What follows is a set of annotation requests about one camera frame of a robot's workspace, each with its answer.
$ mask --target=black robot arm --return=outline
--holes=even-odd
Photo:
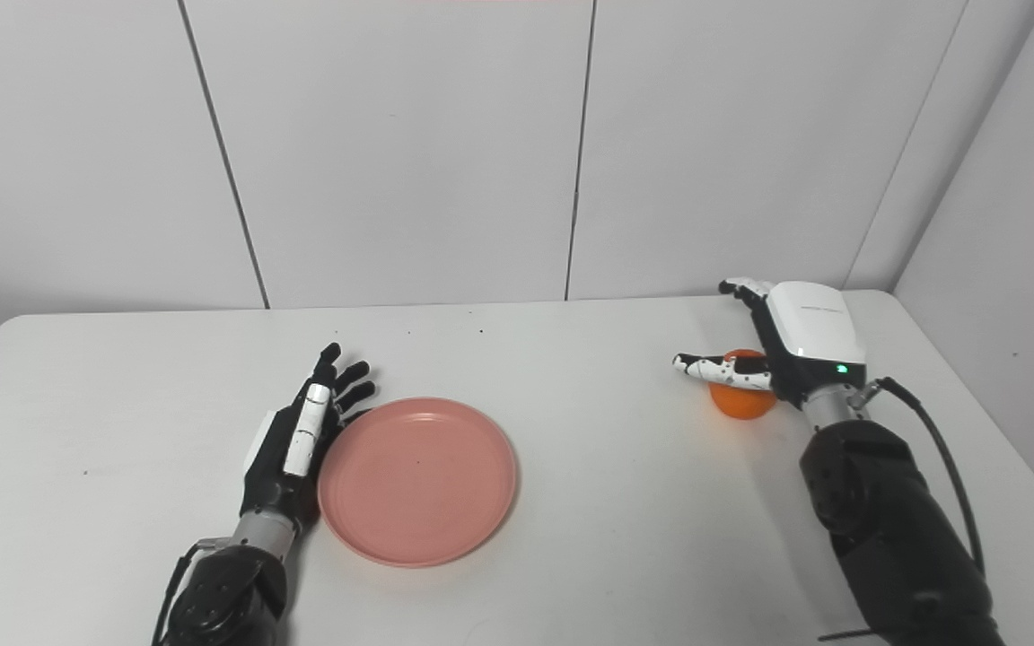
[[[178,561],[161,605],[153,646],[272,646],[286,610],[284,556],[316,519],[316,475],[333,438],[372,396],[364,361],[339,375],[337,343],[322,350],[295,400],[275,412],[246,470],[238,527],[205,540]],[[188,584],[172,599],[190,561]],[[164,637],[161,630],[165,628]]]

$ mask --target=black cable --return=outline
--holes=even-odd
[[[914,394],[912,394],[904,386],[900,384],[892,377],[883,377],[882,379],[877,379],[877,383],[880,389],[886,390],[908,405],[908,408],[914,410],[916,414],[923,422],[923,425],[929,429],[929,433],[932,434],[932,441],[936,442],[936,450],[940,451],[940,458],[943,459],[944,467],[948,470],[948,478],[951,479],[951,486],[955,490],[955,498],[960,501],[960,511],[964,516],[964,527],[968,530],[968,542],[972,547],[972,560],[976,564],[976,568],[980,570],[980,576],[983,575],[983,549],[980,549],[980,531],[976,528],[976,516],[972,514],[972,503],[969,502],[968,492],[964,490],[964,481],[960,478],[960,469],[955,467],[955,459],[951,457],[951,451],[948,450],[947,442],[944,441],[944,437],[940,434],[940,429],[936,428],[936,422],[932,421],[927,410],[923,409],[923,404],[920,404],[920,400],[916,399]]]
[[[178,559],[178,563],[175,564],[173,575],[170,575],[170,583],[165,586],[165,598],[161,601],[159,620],[154,625],[154,642],[151,642],[151,646],[160,646],[161,642],[163,642],[163,638],[161,638],[161,629],[165,627],[165,617],[170,612],[170,605],[172,605],[174,595],[178,592],[178,585],[181,584],[181,577],[186,575],[186,570],[189,570],[189,563],[194,559],[194,554],[197,554],[199,549],[197,544],[193,544],[193,546],[186,551],[186,555]]]

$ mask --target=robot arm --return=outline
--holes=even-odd
[[[170,610],[166,635],[153,646],[272,646],[286,609],[284,557],[316,519],[316,475],[333,438],[364,411],[345,418],[372,396],[369,365],[351,365],[337,375],[337,343],[322,350],[312,375],[291,405],[278,410],[249,461],[238,527],[226,540],[199,541],[180,560],[166,591],[163,613],[201,548],[186,588]]]
[[[812,282],[751,278],[727,279],[721,290],[750,308],[766,356],[754,361],[764,361],[772,392],[801,409],[815,431],[800,471],[870,628],[833,637],[877,634],[894,646],[1002,646],[971,522],[969,556],[908,444],[871,421],[869,400],[881,389],[892,391],[929,423],[941,453],[947,447],[902,386],[887,378],[865,383],[864,344],[841,293]],[[709,366],[713,359],[677,356],[673,364],[726,383],[721,368]],[[970,519],[955,466],[947,455],[945,462]]]

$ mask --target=orange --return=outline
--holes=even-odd
[[[732,357],[763,356],[763,352],[755,349],[734,349],[725,355],[725,360]],[[709,384],[709,393],[712,394],[713,404],[717,404],[727,417],[736,420],[756,420],[777,404],[777,396],[766,391],[747,391],[726,384]]]

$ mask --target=robotic finger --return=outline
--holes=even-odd
[[[677,355],[672,367],[690,377],[697,377],[713,384],[731,386],[747,391],[771,391],[772,373],[764,357],[729,357],[723,355],[701,357]]]

